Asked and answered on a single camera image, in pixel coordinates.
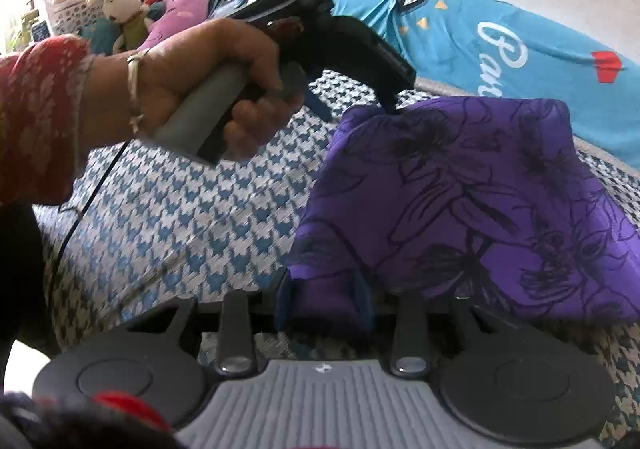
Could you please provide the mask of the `person's left hand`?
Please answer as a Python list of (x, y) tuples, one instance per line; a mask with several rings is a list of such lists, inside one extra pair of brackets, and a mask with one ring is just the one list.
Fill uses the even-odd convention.
[(224, 126), (233, 107), (256, 86), (246, 64), (228, 60), (213, 70), (186, 96), (170, 119), (140, 139), (193, 161), (215, 165), (227, 150)]

